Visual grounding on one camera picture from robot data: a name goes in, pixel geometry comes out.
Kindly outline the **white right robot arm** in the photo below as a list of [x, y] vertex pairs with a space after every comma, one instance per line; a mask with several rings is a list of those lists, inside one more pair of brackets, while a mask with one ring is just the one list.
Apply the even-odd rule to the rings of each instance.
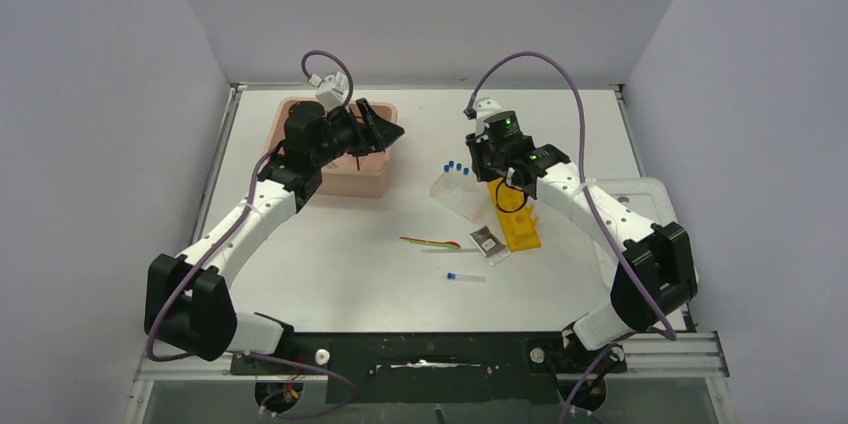
[[676, 222], [657, 223], [583, 180], [557, 147], [538, 146], [513, 111], [476, 120], [465, 138], [472, 170], [482, 182], [499, 178], [568, 218], [613, 260], [608, 297], [565, 329], [562, 355], [572, 369], [590, 369], [602, 347], [645, 332], [698, 292], [691, 242]]

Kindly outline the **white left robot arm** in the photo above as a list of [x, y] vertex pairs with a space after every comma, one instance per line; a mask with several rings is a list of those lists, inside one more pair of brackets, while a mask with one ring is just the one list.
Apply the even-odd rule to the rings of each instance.
[[272, 354], [286, 326], [235, 309], [230, 286], [251, 256], [294, 217], [322, 183], [322, 170], [344, 156], [389, 149], [403, 127], [377, 114], [361, 98], [350, 109], [326, 110], [315, 101], [292, 105], [283, 138], [256, 163], [247, 193], [210, 231], [175, 256], [161, 254], [148, 268], [145, 352], [156, 362], [161, 341], [177, 359], [214, 361], [225, 353]]

